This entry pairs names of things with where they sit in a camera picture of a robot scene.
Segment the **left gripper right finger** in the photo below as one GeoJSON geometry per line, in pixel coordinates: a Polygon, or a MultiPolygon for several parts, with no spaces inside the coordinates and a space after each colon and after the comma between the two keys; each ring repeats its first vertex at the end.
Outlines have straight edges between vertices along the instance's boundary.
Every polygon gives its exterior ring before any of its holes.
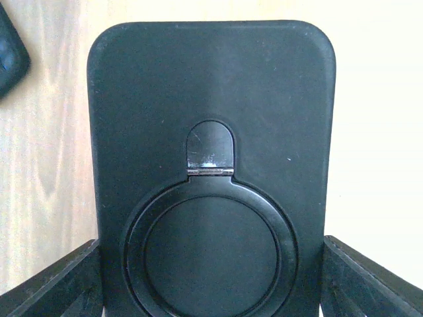
{"type": "Polygon", "coordinates": [[[422,289],[334,236],[324,237],[324,316],[421,316],[422,289]]]}

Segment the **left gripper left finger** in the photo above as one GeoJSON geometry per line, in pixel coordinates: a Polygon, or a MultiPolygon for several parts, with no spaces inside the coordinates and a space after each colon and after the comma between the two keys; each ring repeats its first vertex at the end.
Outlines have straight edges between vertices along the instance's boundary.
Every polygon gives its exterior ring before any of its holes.
{"type": "Polygon", "coordinates": [[[1,295],[2,316],[101,316],[99,241],[90,240],[1,295]]]}

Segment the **black cased phone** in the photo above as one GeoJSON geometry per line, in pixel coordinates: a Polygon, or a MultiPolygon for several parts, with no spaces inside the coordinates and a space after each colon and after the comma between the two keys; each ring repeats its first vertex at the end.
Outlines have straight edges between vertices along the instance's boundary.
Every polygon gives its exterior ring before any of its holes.
{"type": "Polygon", "coordinates": [[[104,313],[317,316],[336,79],[298,20],[128,22],[87,60],[104,313]]]}

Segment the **black smartphone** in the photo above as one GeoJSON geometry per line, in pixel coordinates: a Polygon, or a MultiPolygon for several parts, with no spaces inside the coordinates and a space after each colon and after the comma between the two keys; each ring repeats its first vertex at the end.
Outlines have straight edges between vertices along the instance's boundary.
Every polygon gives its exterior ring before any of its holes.
{"type": "Polygon", "coordinates": [[[28,50],[1,5],[1,98],[22,81],[30,65],[28,50]]]}

